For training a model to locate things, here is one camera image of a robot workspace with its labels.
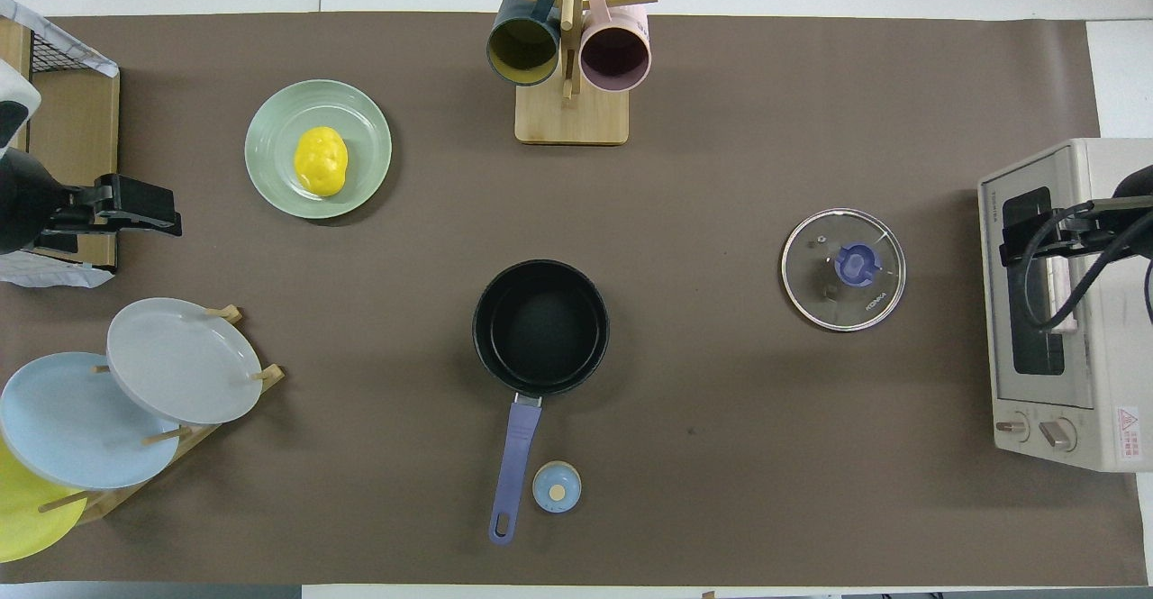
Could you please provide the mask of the yellow potato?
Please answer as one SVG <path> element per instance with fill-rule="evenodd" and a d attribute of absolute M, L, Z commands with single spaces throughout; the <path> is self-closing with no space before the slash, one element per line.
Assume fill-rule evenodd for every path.
<path fill-rule="evenodd" d="M 349 149 L 332 127 L 312 127 L 297 141 L 293 168 L 297 183 L 306 192 L 319 197 L 334 196 L 346 184 Z"/>

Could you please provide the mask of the glass lid with blue knob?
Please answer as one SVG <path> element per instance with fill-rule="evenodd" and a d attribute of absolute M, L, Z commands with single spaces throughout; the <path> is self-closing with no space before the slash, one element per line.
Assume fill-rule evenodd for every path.
<path fill-rule="evenodd" d="M 868 329 L 894 314 L 907 259 L 896 233 L 873 214 L 828 208 L 796 225 L 781 278 L 796 311 L 823 329 Z"/>

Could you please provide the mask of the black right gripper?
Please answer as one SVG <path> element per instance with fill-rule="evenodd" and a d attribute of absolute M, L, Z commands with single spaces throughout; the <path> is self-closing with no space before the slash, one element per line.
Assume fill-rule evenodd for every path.
<path fill-rule="evenodd" d="M 1137 227 L 1150 213 L 1153 213 L 1153 195 L 1092 198 L 1073 208 L 1054 210 L 1053 227 L 1040 234 L 1035 255 L 1041 258 L 1109 255 L 1106 263 L 1128 257 L 1153 261 L 1153 222 Z M 1022 261 L 1038 229 L 1038 217 L 1004 226 L 1000 247 L 1002 267 Z"/>

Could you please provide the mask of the grey plate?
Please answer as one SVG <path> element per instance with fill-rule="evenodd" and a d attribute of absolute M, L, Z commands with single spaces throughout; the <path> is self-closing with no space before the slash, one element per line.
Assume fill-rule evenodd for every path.
<path fill-rule="evenodd" d="M 263 382 L 243 333 L 190 301 L 148 298 L 121 309 L 104 349 L 110 372 L 133 402 L 181 425 L 243 417 Z"/>

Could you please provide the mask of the brown table mat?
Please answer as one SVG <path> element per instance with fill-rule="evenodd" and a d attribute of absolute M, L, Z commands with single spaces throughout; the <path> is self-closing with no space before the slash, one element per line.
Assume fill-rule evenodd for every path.
<path fill-rule="evenodd" d="M 977 180 L 1098 132 L 1079 22 L 651 18 L 621 147 L 522 146 L 489 14 L 65 18 L 121 67 L 121 169 L 184 234 L 127 232 L 111 282 L 0 286 L 0 385 L 104 348 L 131 301 L 238 304 L 286 380 L 107 517 L 0 583 L 1140 585 L 1132 476 L 993 441 Z M 253 185 L 246 135 L 334 79 L 387 119 L 386 180 L 306 220 Z M 828 208 L 886 222 L 894 314 L 823 329 L 781 257 Z M 573 264 L 610 343 L 547 399 L 532 467 L 565 514 L 487 538 L 512 393 L 472 343 L 511 264 Z"/>

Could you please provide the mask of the wooden mug tree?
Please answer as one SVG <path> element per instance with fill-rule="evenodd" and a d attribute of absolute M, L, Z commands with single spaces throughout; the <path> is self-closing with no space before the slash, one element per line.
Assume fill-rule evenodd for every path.
<path fill-rule="evenodd" d="M 608 0 L 609 5 L 640 3 L 645 8 L 657 2 Z M 535 86 L 517 86 L 502 78 L 517 89 L 515 139 L 535 146 L 621 146 L 630 139 L 631 90 L 606 93 L 590 86 L 576 61 L 589 0 L 556 0 L 556 6 L 560 13 L 562 41 L 552 77 Z"/>

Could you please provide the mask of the white crinkled plastic sheet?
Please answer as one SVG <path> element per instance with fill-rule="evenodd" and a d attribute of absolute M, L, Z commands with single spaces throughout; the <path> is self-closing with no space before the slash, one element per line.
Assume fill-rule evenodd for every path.
<path fill-rule="evenodd" d="M 95 288 L 114 276 L 110 270 L 101 270 L 90 263 L 73 263 L 44 257 L 32 251 L 13 251 L 0 255 L 0 282 L 27 288 L 71 286 Z"/>

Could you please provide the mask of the pale green plate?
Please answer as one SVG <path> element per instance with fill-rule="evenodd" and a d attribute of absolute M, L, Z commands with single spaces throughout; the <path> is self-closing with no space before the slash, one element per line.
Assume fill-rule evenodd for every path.
<path fill-rule="evenodd" d="M 310 192 L 294 168 L 300 141 L 312 128 L 330 128 L 347 149 L 342 188 Z M 306 220 L 354 212 L 377 194 L 392 157 L 387 119 L 370 97 L 334 79 L 285 86 L 256 111 L 246 135 L 244 161 L 253 185 L 267 204 Z"/>

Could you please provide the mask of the beige toaster oven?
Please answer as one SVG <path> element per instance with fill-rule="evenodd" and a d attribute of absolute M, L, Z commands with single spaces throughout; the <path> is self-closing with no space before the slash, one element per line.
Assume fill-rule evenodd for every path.
<path fill-rule="evenodd" d="M 1064 141 L 984 177 L 985 327 L 994 442 L 1000 449 L 1099 472 L 1153 472 L 1153 261 L 1111 255 L 1001 266 L 1007 202 L 1039 188 L 1073 208 L 1111 198 L 1153 165 L 1153 138 Z"/>

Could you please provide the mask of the dark teal mug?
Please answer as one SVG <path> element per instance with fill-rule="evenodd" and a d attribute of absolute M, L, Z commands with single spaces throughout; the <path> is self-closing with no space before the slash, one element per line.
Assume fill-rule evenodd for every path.
<path fill-rule="evenodd" d="M 556 0 L 503 0 L 487 37 L 487 61 L 512 85 L 535 86 L 552 77 L 560 41 Z"/>

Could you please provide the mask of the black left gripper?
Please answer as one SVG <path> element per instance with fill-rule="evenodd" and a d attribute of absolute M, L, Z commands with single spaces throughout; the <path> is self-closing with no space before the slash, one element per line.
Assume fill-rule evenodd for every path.
<path fill-rule="evenodd" d="M 60 200 L 59 226 L 50 225 L 37 235 L 37 249 L 78 253 L 80 230 L 112 218 L 123 230 L 184 234 L 172 190 L 137 179 L 114 175 L 89 187 L 62 185 Z"/>

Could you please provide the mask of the light blue plate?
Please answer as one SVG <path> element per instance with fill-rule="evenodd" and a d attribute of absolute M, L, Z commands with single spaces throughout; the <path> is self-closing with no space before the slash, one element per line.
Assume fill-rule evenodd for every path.
<path fill-rule="evenodd" d="M 101 354 L 55 352 L 16 370 L 0 391 L 0 434 L 33 473 L 62 486 L 113 491 L 152 479 L 178 454 L 178 429 L 100 372 Z"/>

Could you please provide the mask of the pink mug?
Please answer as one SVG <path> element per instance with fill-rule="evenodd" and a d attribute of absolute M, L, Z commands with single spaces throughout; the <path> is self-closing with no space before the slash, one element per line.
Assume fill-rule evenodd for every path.
<path fill-rule="evenodd" d="M 649 18 L 645 5 L 589 0 L 576 61 L 590 86 L 626 93 L 650 71 Z"/>

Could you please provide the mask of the light wooden shelf board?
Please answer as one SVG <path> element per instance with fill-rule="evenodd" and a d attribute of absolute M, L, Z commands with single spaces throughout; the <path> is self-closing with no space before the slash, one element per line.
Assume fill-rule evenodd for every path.
<path fill-rule="evenodd" d="M 0 159 L 9 147 L 23 150 L 21 131 L 42 106 L 42 94 L 28 78 L 32 32 L 0 17 Z"/>

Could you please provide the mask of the yellow plate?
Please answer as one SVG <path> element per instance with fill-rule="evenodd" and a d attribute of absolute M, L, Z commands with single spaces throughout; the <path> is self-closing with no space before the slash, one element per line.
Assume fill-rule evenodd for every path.
<path fill-rule="evenodd" d="M 86 499 L 45 513 L 40 508 L 75 492 L 33 473 L 0 438 L 0 563 L 31 558 L 69 533 Z"/>

